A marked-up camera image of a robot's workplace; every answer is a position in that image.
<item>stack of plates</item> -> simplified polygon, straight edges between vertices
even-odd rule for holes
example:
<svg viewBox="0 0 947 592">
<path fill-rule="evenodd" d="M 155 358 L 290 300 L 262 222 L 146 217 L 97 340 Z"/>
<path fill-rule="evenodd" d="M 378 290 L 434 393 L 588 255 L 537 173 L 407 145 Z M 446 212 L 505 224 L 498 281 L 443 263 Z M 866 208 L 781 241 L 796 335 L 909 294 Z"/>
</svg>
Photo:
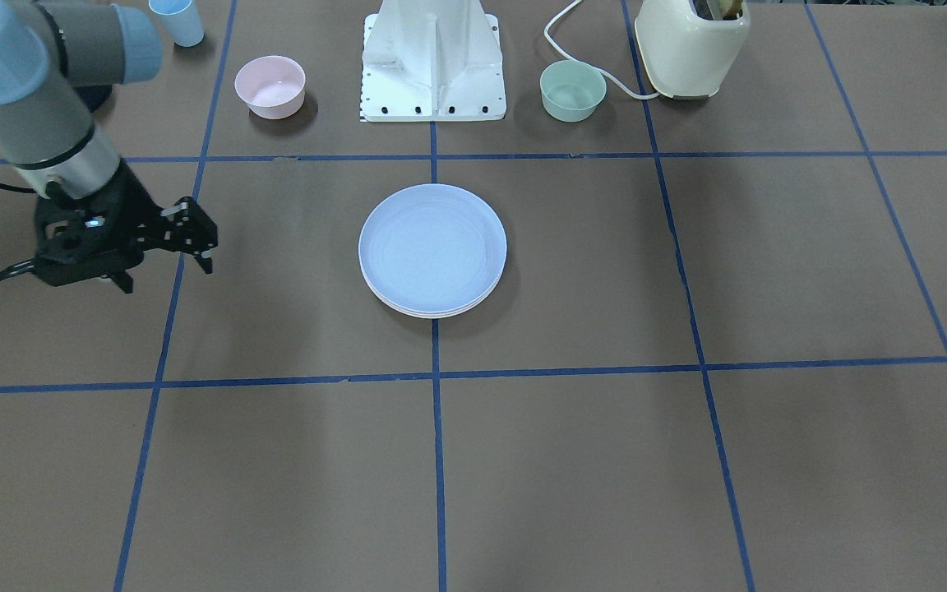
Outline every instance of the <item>stack of plates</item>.
<svg viewBox="0 0 947 592">
<path fill-rule="evenodd" d="M 364 222 L 360 271 L 387 306 L 418 318 L 464 313 L 503 275 L 506 233 L 463 188 L 416 185 L 387 197 Z"/>
</svg>

